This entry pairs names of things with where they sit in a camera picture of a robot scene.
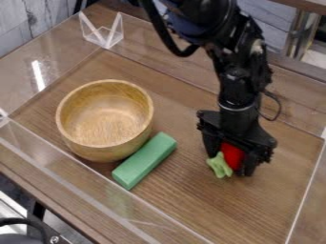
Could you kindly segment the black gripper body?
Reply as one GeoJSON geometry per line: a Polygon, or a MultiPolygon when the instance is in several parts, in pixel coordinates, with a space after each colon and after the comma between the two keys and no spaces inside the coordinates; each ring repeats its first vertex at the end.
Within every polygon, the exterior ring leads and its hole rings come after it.
{"type": "Polygon", "coordinates": [[[245,119],[208,110],[199,110],[196,116],[197,130],[219,132],[223,135],[221,143],[228,142],[240,150],[267,147],[273,153],[277,146],[276,139],[263,129],[256,118],[248,123],[245,119]]]}

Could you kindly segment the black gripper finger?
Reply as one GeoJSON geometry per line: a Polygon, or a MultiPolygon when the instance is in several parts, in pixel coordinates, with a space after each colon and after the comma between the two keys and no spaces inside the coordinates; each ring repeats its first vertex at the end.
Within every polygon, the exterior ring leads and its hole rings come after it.
{"type": "Polygon", "coordinates": [[[220,150],[223,135],[219,132],[209,132],[208,130],[201,130],[201,134],[207,156],[212,158],[220,150]]]}
{"type": "Polygon", "coordinates": [[[271,161],[272,150],[267,147],[241,149],[244,157],[240,161],[240,167],[235,171],[237,176],[251,176],[259,164],[271,161]]]}

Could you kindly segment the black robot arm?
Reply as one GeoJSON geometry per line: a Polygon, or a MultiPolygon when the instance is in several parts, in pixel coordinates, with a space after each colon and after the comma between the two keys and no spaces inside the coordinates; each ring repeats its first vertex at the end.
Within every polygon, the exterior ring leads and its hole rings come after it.
{"type": "Polygon", "coordinates": [[[261,97],[272,82],[260,27],[236,0],[161,0],[171,28],[201,47],[219,79],[216,111],[197,111],[197,129],[208,156],[232,145],[244,152],[232,168],[240,176],[271,160],[276,139],[259,124],[261,97]]]}

